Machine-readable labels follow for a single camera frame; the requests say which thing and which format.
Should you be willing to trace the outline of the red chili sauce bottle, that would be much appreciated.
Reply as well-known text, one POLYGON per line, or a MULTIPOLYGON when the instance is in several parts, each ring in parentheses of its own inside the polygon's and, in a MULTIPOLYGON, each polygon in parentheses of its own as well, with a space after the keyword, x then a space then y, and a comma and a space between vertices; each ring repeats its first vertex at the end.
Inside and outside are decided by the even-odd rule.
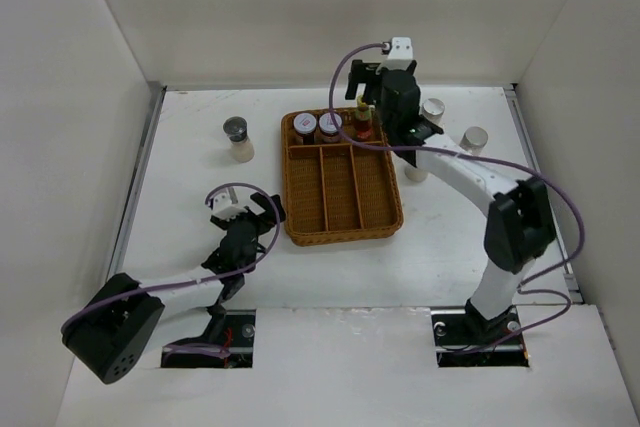
POLYGON ((355 138, 358 141, 370 141, 373 137, 373 113, 363 96, 356 99, 356 110, 353 114, 355 138))

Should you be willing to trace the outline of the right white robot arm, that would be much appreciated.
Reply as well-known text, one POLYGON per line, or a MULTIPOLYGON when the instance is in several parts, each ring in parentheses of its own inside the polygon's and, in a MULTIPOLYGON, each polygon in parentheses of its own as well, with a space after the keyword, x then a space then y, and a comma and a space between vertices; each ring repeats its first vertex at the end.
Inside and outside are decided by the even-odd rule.
POLYGON ((516 289, 535 261, 555 241, 556 230, 545 183, 535 176, 510 177, 482 165, 444 130, 420 113, 414 62, 404 69, 352 62, 345 97, 373 106, 394 153, 408 165, 435 175, 485 216, 483 246, 488 264, 465 305, 464 331, 489 341, 511 309, 516 289))

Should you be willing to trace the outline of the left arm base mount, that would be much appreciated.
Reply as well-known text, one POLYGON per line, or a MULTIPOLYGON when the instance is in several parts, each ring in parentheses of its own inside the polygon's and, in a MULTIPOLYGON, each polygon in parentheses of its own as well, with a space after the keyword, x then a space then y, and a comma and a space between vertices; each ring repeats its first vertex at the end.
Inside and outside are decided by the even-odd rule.
POLYGON ((171 342, 162 350, 164 369, 243 369, 253 367, 255 310, 211 311, 211 320, 195 337, 171 342))

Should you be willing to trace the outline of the white-lid brown sauce jar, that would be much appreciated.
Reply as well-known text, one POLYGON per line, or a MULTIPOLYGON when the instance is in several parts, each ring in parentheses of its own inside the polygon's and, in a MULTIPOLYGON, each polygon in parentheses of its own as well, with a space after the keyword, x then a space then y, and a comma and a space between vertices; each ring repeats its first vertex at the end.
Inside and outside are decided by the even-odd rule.
POLYGON ((343 120, 338 113, 324 113, 318 120, 318 128, 320 131, 320 139, 325 144, 334 144, 341 141, 339 129, 342 127, 343 120))

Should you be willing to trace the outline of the white-lid dark sauce jar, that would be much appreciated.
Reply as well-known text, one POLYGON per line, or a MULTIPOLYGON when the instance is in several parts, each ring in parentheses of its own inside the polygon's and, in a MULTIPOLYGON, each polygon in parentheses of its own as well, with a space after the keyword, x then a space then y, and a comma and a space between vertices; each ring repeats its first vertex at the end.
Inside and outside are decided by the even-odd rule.
POLYGON ((313 145, 317 129, 317 118, 309 112, 301 112, 293 119, 293 129, 297 145, 313 145))

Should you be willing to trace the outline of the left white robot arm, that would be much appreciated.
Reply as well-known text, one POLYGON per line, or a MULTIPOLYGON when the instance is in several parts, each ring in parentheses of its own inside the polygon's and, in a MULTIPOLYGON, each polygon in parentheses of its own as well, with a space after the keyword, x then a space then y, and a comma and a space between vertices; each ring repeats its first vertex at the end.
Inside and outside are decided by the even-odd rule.
POLYGON ((256 190, 254 212, 237 200, 234 185, 209 193, 211 223, 223 237, 198 267, 160 280, 112 276, 89 303, 61 327, 63 345, 106 384, 127 375, 156 347, 163 358, 210 356, 228 359, 236 351, 224 334, 225 303, 245 285, 247 274, 270 252, 261 236, 278 236, 286 213, 279 195, 256 190))

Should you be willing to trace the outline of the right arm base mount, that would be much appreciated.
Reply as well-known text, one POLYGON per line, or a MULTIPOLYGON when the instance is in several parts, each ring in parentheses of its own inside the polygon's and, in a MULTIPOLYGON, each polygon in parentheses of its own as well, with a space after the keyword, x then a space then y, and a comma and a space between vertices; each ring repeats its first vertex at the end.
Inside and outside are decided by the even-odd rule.
POLYGON ((432 309, 430 317, 439 367, 529 367, 514 306, 491 321, 469 305, 432 309))

